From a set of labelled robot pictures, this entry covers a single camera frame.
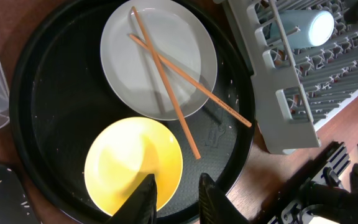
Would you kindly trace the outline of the wooden chopstick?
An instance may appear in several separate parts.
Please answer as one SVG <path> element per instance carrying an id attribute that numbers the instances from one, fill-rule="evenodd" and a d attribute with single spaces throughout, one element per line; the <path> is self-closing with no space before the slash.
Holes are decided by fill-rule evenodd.
<path id="1" fill-rule="evenodd" d="M 179 74 L 182 78 L 184 78 L 187 82 L 191 83 L 195 88 L 197 88 L 199 91 L 204 93 L 209 99 L 213 100 L 220 107 L 224 108 L 229 114 L 231 114 L 233 117 L 235 117 L 241 123 L 246 125 L 248 128 L 250 128 L 252 126 L 252 123 L 250 121 L 245 119 L 245 117 L 240 115 L 236 110 L 231 108 L 229 105 L 227 105 L 225 102 L 223 102 L 220 98 L 218 98 L 216 95 L 214 95 L 209 90 L 207 90 L 202 84 L 198 83 L 194 78 L 190 77 L 182 69 L 177 67 L 175 64 L 171 63 L 171 61 L 169 61 L 168 59 L 166 59 L 164 56 L 160 55 L 159 53 L 157 53 L 157 56 L 167 67 L 171 68 L 173 71 L 175 71 L 177 74 Z"/>
<path id="2" fill-rule="evenodd" d="M 154 47 L 152 45 L 152 42 L 151 42 L 151 40 L 149 38 L 149 35 L 148 35 L 144 25 L 143 25 L 142 19 L 138 15 L 137 9 L 134 6 L 131 7 L 131 10 L 134 12 L 134 15 L 135 15 L 135 18 L 137 20 L 137 23 L 138 23 L 138 25 L 139 25 L 139 27 L 140 27 L 140 29 L 142 31 L 142 35 L 144 36 L 145 41 L 146 41 L 146 45 L 149 48 L 149 52 L 152 55 L 152 58 L 153 58 L 153 60 L 155 62 L 155 66 L 157 67 L 157 70 L 159 72 L 160 78 L 163 81 L 164 87 L 165 87 L 165 89 L 166 89 L 166 91 L 168 93 L 170 101 L 172 102 L 174 110 L 175 110 L 175 112 L 176 112 L 176 114 L 178 116 L 178 120 L 179 120 L 179 122 L 180 122 L 180 124 L 182 126 L 182 129 L 183 129 L 183 131 L 185 133 L 185 136 L 186 136 L 186 138 L 188 140 L 188 143 L 189 143 L 189 145 L 191 147 L 193 155 L 194 155 L 195 159 L 200 159 L 201 155 L 200 155 L 200 153 L 198 151 L 198 148 L 196 146 L 195 140 L 193 139 L 193 136 L 191 135 L 191 131 L 190 131 L 188 125 L 187 125 L 187 122 L 185 121 L 185 117 L 184 117 L 184 115 L 183 115 L 183 113 L 182 113 L 182 111 L 180 109 L 180 105 L 178 104 L 178 101 L 175 98 L 175 94 L 174 94 L 174 92 L 173 92 L 173 90 L 172 90 L 172 88 L 170 86 L 170 83 L 168 81 L 168 78 L 167 78 L 167 76 L 166 76 L 166 74 L 164 72 L 164 69 L 163 69 L 161 61 L 160 61 L 160 59 L 158 57 L 158 54 L 155 51 L 155 49 L 154 49 Z"/>

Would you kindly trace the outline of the grey dishwasher rack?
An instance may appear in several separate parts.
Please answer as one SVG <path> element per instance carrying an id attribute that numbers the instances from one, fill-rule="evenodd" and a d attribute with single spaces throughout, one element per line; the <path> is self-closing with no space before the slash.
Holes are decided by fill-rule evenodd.
<path id="1" fill-rule="evenodd" d="M 358 2 L 223 1 L 227 19 L 251 69 L 256 119 L 272 154 L 320 147 L 317 135 L 358 97 Z M 292 49 L 280 13 L 324 10 L 334 30 L 323 45 Z"/>

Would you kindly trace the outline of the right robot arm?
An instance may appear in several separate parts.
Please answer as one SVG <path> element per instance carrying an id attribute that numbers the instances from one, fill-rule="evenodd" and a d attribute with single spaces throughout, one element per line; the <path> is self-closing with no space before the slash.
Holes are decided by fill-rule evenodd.
<path id="1" fill-rule="evenodd" d="M 275 193 L 254 223 L 358 223 L 358 163 L 345 141 L 333 141 Z"/>

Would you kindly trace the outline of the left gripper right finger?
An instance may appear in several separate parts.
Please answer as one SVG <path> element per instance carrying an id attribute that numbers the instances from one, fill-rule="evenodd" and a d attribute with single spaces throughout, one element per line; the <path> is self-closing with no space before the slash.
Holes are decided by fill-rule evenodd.
<path id="1" fill-rule="evenodd" d="M 215 181 L 202 173 L 199 180 L 200 224 L 248 224 Z"/>

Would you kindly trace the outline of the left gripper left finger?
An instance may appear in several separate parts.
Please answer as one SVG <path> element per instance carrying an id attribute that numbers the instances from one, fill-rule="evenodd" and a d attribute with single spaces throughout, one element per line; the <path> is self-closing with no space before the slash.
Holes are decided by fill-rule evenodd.
<path id="1" fill-rule="evenodd" d="M 157 184 L 148 174 L 106 224 L 156 224 Z"/>

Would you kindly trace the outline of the round black serving tray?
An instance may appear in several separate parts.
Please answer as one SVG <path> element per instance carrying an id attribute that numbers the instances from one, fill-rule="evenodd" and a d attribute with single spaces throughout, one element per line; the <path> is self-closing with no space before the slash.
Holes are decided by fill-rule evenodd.
<path id="1" fill-rule="evenodd" d="M 24 47 L 14 74 L 9 112 L 16 148 L 44 196 L 80 223 L 108 216 L 85 187 L 86 155 L 111 123 L 134 116 L 108 87 L 99 58 L 102 29 L 120 1 L 68 1 L 54 10 Z M 166 122 L 183 153 L 183 174 L 159 223 L 198 218 L 198 182 L 207 173 L 223 192 L 232 189 L 246 163 L 254 129 L 209 101 L 190 116 L 201 159 L 195 159 L 180 124 Z"/>

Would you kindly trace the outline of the yellow bowl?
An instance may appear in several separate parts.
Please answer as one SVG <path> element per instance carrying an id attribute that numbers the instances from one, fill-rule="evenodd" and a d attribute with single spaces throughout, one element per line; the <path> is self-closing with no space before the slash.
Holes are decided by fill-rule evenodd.
<path id="1" fill-rule="evenodd" d="M 143 179 L 153 174 L 157 209 L 163 208 L 181 181 L 183 157 L 173 133 L 145 117 L 121 119 L 93 141 L 85 162 L 85 185 L 94 204 L 113 216 Z"/>

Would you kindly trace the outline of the blue cup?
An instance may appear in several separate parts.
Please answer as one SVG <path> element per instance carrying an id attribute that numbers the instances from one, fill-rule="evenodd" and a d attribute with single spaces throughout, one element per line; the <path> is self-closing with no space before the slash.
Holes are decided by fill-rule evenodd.
<path id="1" fill-rule="evenodd" d="M 287 37 L 292 49 L 317 47 L 325 44 L 333 34 L 334 18 L 324 10 L 287 10 L 280 13 L 285 31 L 299 28 Z"/>

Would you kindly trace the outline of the grey plate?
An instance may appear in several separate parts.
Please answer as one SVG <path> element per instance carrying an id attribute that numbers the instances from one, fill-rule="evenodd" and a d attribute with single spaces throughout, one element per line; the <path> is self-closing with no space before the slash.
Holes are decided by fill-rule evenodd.
<path id="1" fill-rule="evenodd" d="M 130 37 L 131 34 L 143 37 L 133 7 L 155 50 L 209 91 L 213 91 L 218 73 L 213 41 L 195 14 L 170 0 L 127 1 L 113 11 L 104 26 L 101 63 L 115 94 L 144 116 L 176 120 L 177 114 L 152 56 Z"/>

